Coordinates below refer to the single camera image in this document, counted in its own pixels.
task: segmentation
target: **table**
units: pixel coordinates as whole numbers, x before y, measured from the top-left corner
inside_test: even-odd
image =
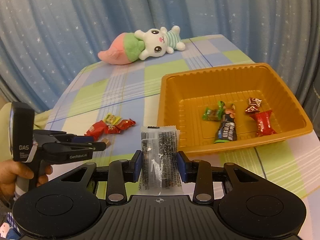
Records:
[[[140,126],[156,126],[161,77],[165,74],[219,65],[252,63],[252,60],[222,35],[184,40],[185,51],[148,58],[129,65],[98,62],[85,67],[71,82],[53,108],[46,129],[84,134],[95,122],[111,112],[137,122],[122,134],[109,136],[112,145],[94,154],[98,166],[117,159],[130,159],[140,149]],[[300,231],[304,240],[320,235],[320,142],[314,132],[270,145],[202,156],[213,166],[234,162],[290,190],[307,207]],[[54,178],[81,163],[56,165]],[[128,195],[137,183],[126,183]],[[194,185],[183,184],[192,196]],[[100,183],[97,196],[103,198],[106,183]],[[221,184],[214,183],[215,197],[222,197]]]

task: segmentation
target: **black eye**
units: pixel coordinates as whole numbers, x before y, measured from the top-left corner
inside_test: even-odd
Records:
[[[162,48],[160,46],[155,47],[155,53],[159,53],[161,50],[162,50]]]

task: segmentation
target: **ridged black surface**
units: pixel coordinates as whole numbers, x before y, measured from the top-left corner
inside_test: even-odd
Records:
[[[184,195],[132,196],[127,204],[109,207],[90,229],[68,239],[248,240],[250,238],[238,236],[230,231],[219,221],[213,209],[195,205]],[[298,239],[295,236],[288,238],[288,240]]]

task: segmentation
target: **plastic basket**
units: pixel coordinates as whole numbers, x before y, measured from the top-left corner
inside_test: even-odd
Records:
[[[256,137],[257,125],[245,113],[248,98],[262,100],[260,111],[272,109],[270,121],[277,134]],[[236,106],[238,140],[216,143],[220,122],[202,120],[205,108]],[[310,133],[312,124],[293,93],[267,64],[232,65],[165,75],[162,78],[158,126],[181,130],[179,150],[189,155],[209,154],[272,143]]]

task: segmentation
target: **human hand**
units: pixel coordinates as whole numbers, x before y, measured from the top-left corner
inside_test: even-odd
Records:
[[[45,168],[45,174],[50,175],[51,173],[52,167],[47,166]],[[37,187],[48,182],[47,175],[42,175],[38,178]],[[25,179],[32,179],[34,173],[21,162],[15,162],[13,160],[0,162],[0,195],[6,199],[14,196],[17,176]]]

